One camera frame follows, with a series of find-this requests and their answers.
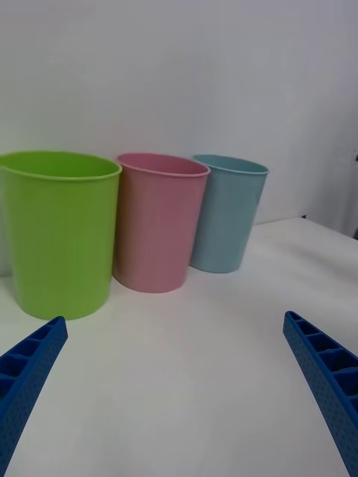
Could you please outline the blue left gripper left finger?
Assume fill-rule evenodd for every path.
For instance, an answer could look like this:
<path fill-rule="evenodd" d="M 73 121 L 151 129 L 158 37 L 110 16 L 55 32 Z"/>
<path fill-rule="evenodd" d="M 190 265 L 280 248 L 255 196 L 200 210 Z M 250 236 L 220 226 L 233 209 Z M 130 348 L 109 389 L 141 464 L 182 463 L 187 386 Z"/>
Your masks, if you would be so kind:
<path fill-rule="evenodd" d="M 68 332 L 59 316 L 41 326 L 0 358 L 0 475 L 7 470 L 38 396 Z"/>

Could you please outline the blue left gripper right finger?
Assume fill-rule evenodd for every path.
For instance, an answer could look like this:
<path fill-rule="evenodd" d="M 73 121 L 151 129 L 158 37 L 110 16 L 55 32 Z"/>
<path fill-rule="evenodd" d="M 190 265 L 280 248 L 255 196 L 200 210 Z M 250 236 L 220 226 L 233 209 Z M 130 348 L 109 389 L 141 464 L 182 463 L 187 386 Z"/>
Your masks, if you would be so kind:
<path fill-rule="evenodd" d="M 283 334 L 350 476 L 358 476 L 357 357 L 293 311 Z"/>

